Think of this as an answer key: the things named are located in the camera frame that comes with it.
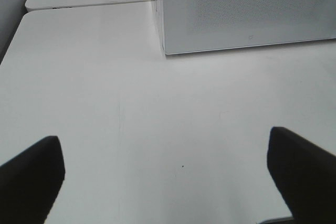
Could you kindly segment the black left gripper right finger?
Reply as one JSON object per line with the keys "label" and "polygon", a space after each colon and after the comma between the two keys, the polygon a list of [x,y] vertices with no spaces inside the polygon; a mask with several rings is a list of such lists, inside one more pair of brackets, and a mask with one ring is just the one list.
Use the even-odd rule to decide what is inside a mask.
{"label": "black left gripper right finger", "polygon": [[273,127],[267,168],[296,223],[335,223],[335,155]]}

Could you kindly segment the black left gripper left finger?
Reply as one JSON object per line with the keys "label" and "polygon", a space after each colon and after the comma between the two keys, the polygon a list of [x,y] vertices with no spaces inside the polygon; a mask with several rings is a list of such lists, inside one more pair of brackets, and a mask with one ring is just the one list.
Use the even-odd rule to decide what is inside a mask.
{"label": "black left gripper left finger", "polygon": [[1,165],[1,223],[44,223],[64,179],[57,136],[43,138]]}

